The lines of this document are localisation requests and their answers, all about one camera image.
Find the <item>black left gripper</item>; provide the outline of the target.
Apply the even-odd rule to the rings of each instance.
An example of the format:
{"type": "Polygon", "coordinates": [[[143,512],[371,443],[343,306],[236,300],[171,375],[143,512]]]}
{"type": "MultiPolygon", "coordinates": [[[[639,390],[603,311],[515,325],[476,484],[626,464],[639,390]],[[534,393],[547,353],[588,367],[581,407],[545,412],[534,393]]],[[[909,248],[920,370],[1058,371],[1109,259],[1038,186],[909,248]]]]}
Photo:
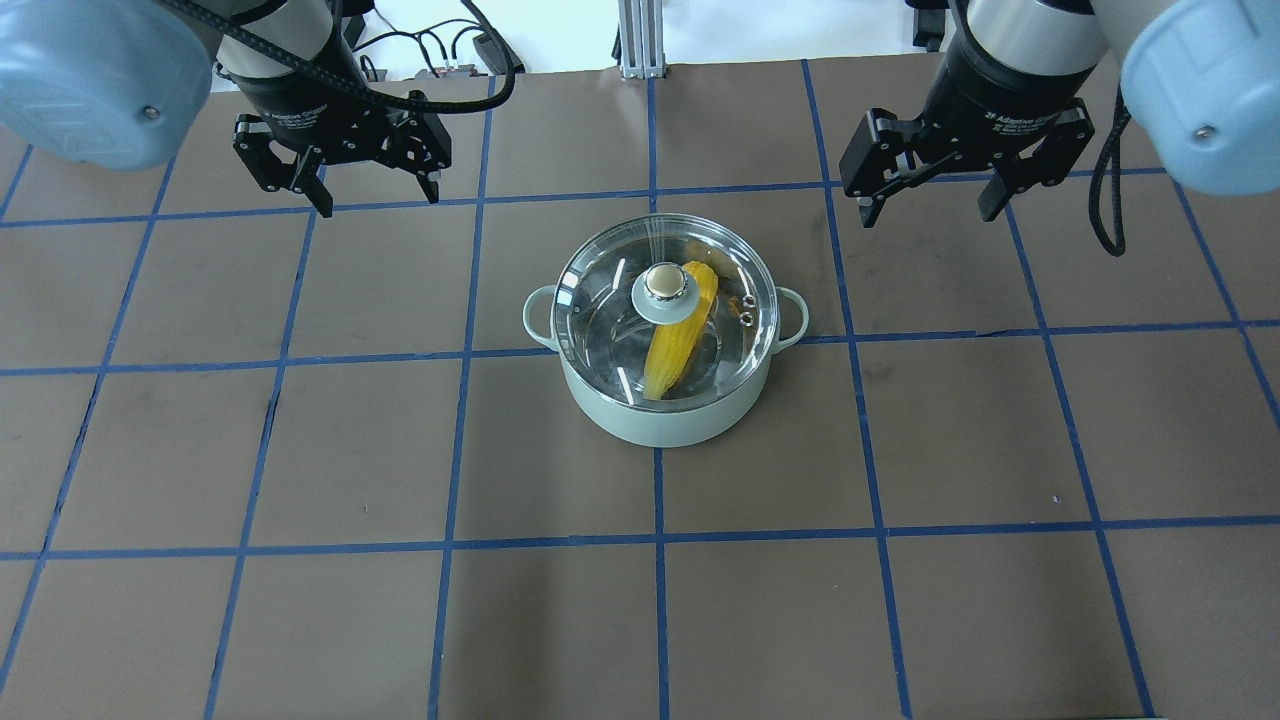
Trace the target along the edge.
{"type": "MultiPolygon", "coordinates": [[[[279,49],[366,90],[340,20],[239,20],[279,49]]],[[[439,174],[452,167],[452,137],[434,113],[357,99],[227,36],[218,61],[252,110],[236,118],[233,149],[259,187],[305,196],[323,218],[333,197],[320,178],[326,161],[385,161],[411,174],[424,197],[440,201],[439,174]],[[296,158],[283,161],[274,147],[296,158]]]]}

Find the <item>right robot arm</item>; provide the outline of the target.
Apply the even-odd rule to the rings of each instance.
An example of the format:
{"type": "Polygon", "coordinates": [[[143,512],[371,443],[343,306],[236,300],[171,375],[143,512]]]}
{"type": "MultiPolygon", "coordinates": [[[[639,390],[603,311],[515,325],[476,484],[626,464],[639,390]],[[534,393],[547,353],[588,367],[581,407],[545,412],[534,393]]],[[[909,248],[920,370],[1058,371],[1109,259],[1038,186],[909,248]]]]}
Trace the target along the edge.
{"type": "Polygon", "coordinates": [[[1094,136],[1079,88],[1105,55],[1165,170],[1201,193],[1277,188],[1275,1],[952,1],[955,31],[925,105],[861,119],[838,168],[876,224],[884,201],[940,174],[992,172],[995,219],[1018,193],[1062,182],[1094,136]]]}

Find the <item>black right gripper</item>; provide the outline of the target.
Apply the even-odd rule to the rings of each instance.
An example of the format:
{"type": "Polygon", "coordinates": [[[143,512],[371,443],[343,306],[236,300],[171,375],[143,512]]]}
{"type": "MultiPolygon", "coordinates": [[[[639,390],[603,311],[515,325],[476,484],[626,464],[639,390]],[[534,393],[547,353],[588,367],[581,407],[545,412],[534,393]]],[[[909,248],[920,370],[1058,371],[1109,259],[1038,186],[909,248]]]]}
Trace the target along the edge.
{"type": "Polygon", "coordinates": [[[858,201],[861,227],[874,227],[888,199],[934,173],[993,165],[978,197],[983,222],[993,222],[1015,195],[1065,181],[1094,136],[1076,96],[1087,76],[1025,73],[959,31],[920,113],[902,119],[888,110],[867,111],[838,161],[844,193],[858,201]],[[1034,150],[1030,156],[1019,155],[1028,149],[1034,150]]]}

